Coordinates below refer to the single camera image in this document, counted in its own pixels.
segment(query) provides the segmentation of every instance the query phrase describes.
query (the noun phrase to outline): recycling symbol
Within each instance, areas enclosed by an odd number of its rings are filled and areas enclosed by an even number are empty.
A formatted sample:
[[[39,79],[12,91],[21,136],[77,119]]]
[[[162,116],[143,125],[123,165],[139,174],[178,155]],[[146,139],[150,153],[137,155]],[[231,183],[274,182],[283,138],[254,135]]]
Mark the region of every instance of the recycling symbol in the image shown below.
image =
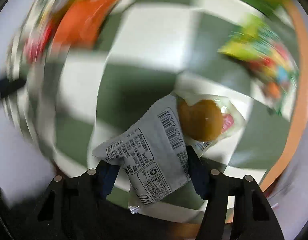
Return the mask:
[[[151,171],[149,172],[150,175],[154,176],[157,173],[157,169],[151,169]]]

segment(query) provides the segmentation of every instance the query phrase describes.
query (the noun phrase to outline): gray floor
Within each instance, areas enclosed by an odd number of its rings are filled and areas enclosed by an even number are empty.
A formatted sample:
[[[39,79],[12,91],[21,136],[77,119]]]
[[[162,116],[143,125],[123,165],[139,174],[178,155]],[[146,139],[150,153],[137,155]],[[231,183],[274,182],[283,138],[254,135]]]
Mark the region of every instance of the gray floor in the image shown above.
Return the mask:
[[[9,41],[33,0],[9,0],[0,13],[0,73]],[[308,28],[308,17],[302,7]],[[54,176],[52,166],[16,131],[0,108],[0,187],[10,205],[37,194]],[[308,124],[293,160],[269,198],[286,240],[308,220]]]

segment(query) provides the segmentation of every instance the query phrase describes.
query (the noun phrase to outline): black cable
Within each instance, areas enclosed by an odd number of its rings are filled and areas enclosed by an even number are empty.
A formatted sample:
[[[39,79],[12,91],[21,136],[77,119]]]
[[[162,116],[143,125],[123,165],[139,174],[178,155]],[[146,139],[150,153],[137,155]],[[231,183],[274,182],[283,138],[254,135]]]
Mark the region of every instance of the black cable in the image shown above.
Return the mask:
[[[6,222],[4,221],[4,219],[2,218],[2,216],[0,215],[0,224],[3,226],[5,232],[7,233],[7,235],[9,236],[9,238],[11,240],[16,240],[15,237],[12,235],[11,231],[9,230]]]

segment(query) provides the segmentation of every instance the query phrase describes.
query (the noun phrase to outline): orange bag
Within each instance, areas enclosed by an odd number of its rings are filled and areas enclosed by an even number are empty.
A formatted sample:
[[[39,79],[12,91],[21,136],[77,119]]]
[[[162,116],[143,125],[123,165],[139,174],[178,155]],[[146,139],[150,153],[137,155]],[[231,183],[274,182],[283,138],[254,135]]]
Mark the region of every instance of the orange bag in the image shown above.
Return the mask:
[[[63,46],[92,48],[106,15],[118,0],[78,0],[61,20],[52,49]]]

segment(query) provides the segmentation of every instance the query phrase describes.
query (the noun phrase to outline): barcode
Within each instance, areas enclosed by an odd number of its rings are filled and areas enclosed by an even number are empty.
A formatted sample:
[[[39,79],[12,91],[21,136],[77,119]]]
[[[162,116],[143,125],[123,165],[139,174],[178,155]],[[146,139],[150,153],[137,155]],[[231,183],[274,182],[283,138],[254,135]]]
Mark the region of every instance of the barcode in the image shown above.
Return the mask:
[[[175,128],[173,127],[168,113],[169,111],[164,111],[158,115],[158,118],[165,129],[166,136],[170,141],[173,150],[175,150],[176,148],[182,146],[182,141],[177,136],[177,130],[175,130]]]
[[[197,146],[201,149],[201,151],[204,151],[210,144],[211,144],[211,141],[204,142],[204,143],[197,143]]]

